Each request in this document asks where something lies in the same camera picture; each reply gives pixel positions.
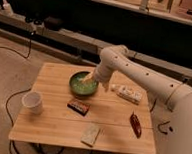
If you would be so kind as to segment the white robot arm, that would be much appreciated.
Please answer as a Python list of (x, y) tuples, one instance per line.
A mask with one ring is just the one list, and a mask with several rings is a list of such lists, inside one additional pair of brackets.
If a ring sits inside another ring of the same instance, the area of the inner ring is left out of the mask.
[(100, 51), (101, 63), (85, 79), (94, 79), (105, 88), (115, 71), (155, 94), (172, 110), (165, 154), (192, 154), (192, 87), (160, 72), (129, 60), (127, 47), (115, 45)]

